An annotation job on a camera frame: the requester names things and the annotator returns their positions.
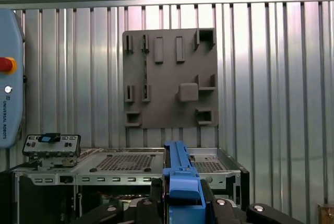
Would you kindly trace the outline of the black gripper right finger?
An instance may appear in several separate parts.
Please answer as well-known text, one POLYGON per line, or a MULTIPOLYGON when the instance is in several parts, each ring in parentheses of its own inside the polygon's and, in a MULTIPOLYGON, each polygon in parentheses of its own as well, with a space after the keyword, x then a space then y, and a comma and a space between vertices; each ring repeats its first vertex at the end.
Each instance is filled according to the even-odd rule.
POLYGON ((266 204, 255 203, 239 209, 233 201, 216 198, 207 182, 201 182, 206 202, 206 223, 301 224, 301 222, 266 204))

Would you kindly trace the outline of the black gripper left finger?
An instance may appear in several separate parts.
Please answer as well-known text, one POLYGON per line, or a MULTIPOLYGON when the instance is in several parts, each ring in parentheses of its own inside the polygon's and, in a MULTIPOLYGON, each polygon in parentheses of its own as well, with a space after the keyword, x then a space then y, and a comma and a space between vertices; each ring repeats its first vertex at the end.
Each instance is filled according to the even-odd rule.
POLYGON ((89 191, 108 200, 78 218, 78 223, 166 223, 163 181, 150 185, 99 185, 89 191))

